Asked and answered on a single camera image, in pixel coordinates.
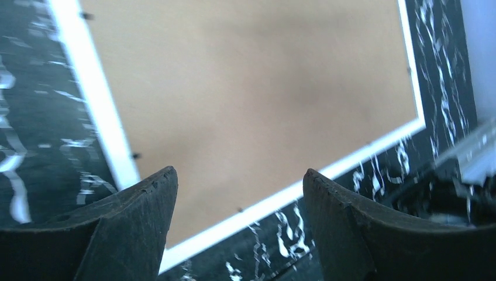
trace tan board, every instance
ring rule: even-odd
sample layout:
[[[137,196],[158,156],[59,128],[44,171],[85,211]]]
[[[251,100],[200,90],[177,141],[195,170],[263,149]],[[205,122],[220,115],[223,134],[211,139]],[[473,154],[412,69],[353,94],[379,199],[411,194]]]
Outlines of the tan board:
[[[173,246],[416,118],[396,0],[82,0]]]

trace white vein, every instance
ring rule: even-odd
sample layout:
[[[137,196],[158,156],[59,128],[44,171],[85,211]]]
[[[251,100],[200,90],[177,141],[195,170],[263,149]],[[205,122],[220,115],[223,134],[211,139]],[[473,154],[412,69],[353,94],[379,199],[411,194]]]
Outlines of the white vein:
[[[292,230],[290,223],[283,212],[278,211],[275,213],[280,222],[277,224],[277,241],[279,245],[279,253],[283,257],[297,260],[310,252],[310,247],[305,244],[304,222],[296,204],[293,208],[293,212],[298,217],[298,225],[295,227],[295,231]],[[290,241],[290,245],[288,246],[286,246],[284,242],[283,228],[285,228],[286,237]]]
[[[14,87],[15,81],[14,75],[6,69],[2,62],[2,56],[0,56],[0,130],[12,147],[12,149],[1,148],[5,158],[0,162],[0,173],[9,179],[14,192],[10,205],[12,218],[19,223],[27,223],[32,221],[27,201],[27,190],[24,181],[16,172],[26,157],[27,149],[7,119],[9,104],[4,99],[3,94],[4,90],[10,90]]]
[[[360,162],[360,171],[353,172],[353,189],[356,193],[360,192],[360,184],[364,178],[365,173],[363,171],[363,164]]]

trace black marble surface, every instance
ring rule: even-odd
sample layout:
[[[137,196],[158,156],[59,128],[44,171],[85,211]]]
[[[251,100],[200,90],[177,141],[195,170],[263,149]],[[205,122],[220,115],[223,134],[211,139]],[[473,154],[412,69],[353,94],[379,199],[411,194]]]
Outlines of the black marble surface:
[[[0,1],[0,150],[3,227],[117,191],[43,0]]]
[[[334,179],[375,200],[477,127],[460,0],[406,3],[426,129]],[[304,212],[303,200],[298,200],[158,280],[323,280]]]

